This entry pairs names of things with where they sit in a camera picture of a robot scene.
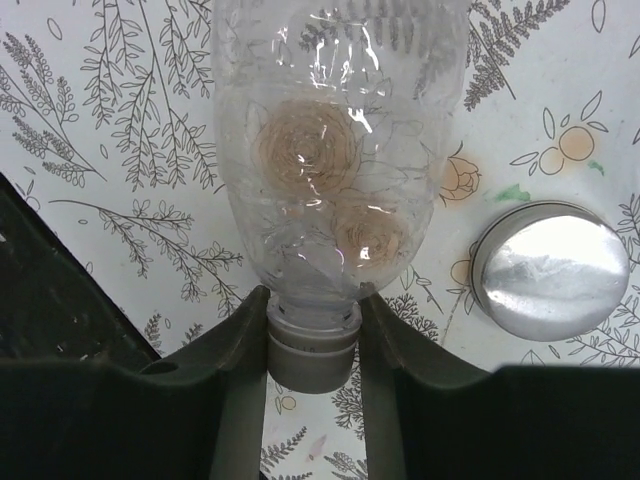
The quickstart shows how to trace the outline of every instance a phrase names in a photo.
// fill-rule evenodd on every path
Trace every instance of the gray bottle cap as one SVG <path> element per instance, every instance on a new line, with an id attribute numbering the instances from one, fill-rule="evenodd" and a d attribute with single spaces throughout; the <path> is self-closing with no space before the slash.
<path id="1" fill-rule="evenodd" d="M 321 329 L 288 318 L 274 296 L 269 301 L 268 368 L 290 390 L 320 394 L 337 390 L 351 374 L 362 317 L 356 304 L 338 325 Z"/>
<path id="2" fill-rule="evenodd" d="M 584 334 L 618 306 L 629 283 L 618 235 L 576 205 L 535 202 L 511 211 L 481 236 L 470 282 L 478 305 L 528 340 Z"/>

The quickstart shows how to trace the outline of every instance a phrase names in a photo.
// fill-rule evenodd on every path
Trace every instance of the floral wallpaper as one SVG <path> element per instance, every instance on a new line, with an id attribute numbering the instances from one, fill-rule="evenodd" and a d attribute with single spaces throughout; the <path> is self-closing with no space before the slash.
<path id="1" fill-rule="evenodd" d="M 0 6 L 2 173 L 163 355 L 257 283 L 218 176 L 211 12 L 212 0 Z M 630 0 L 472 2 L 436 212 L 410 268 L 382 292 L 463 359 L 486 369 L 640 364 L 638 18 Z M 486 225 L 545 199 L 600 215 L 633 269 L 610 318 L 554 343 L 501 330 L 467 278 Z M 329 395 L 269 381 L 261 465 L 278 480 L 367 478 L 357 358 Z"/>

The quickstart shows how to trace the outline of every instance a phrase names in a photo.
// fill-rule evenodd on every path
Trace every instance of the plastic bottle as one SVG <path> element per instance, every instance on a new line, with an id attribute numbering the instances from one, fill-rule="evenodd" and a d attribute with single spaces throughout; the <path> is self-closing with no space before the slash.
<path id="1" fill-rule="evenodd" d="M 269 370 L 348 378 L 357 301 L 412 260 L 460 92 L 469 0 L 216 0 L 219 168 L 273 297 Z"/>

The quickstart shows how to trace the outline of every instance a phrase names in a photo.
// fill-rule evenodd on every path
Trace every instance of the rose print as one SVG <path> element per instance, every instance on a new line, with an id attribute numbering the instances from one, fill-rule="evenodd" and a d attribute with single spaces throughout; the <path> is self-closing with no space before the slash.
<path id="1" fill-rule="evenodd" d="M 447 159 L 440 186 L 440 198 L 447 203 L 447 200 L 458 201 L 470 197 L 478 191 L 480 186 L 480 172 L 477 165 L 459 157 L 463 144 L 460 144 L 458 151 Z"/>
<path id="2" fill-rule="evenodd" d="M 345 262 L 355 268 L 392 265 L 407 240 L 408 229 L 400 219 L 375 203 L 342 202 L 336 208 L 332 231 Z"/>
<path id="3" fill-rule="evenodd" d="M 353 183 L 360 166 L 358 144 L 347 114 L 313 100 L 283 102 L 253 145 L 274 189 L 302 197 L 332 195 Z"/>

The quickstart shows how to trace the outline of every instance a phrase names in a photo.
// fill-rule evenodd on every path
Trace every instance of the metal lid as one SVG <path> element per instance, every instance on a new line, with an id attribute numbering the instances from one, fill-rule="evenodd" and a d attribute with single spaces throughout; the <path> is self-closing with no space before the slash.
<path id="1" fill-rule="evenodd" d="M 470 282 L 478 305 L 508 332 L 564 340 L 616 309 L 629 282 L 629 259 L 618 235 L 593 213 L 535 202 L 485 231 Z"/>

